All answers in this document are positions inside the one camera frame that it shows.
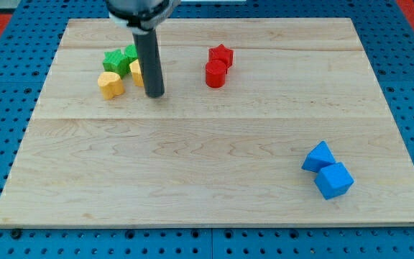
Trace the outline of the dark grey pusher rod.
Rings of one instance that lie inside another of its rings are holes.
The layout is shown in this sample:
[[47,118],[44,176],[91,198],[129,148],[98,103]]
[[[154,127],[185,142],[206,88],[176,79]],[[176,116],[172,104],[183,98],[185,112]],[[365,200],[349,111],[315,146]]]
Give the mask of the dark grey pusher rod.
[[155,29],[145,34],[133,34],[142,73],[145,94],[159,98],[165,93],[157,33]]

